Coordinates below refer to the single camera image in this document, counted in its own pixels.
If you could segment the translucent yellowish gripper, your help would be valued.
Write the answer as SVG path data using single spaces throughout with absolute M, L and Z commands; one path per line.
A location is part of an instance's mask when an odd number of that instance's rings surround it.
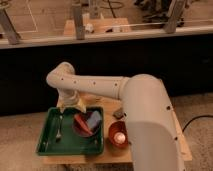
M 68 107 L 73 107 L 83 113 L 86 112 L 86 105 L 76 90 L 59 90 L 58 93 L 57 107 L 60 109 L 61 113 Z

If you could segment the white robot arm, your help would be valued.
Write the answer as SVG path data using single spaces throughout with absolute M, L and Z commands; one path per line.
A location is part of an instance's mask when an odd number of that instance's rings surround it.
M 149 74 L 80 76 L 62 62 L 46 81 L 63 100 L 77 90 L 121 101 L 134 171 L 186 171 L 173 107 L 160 79 Z

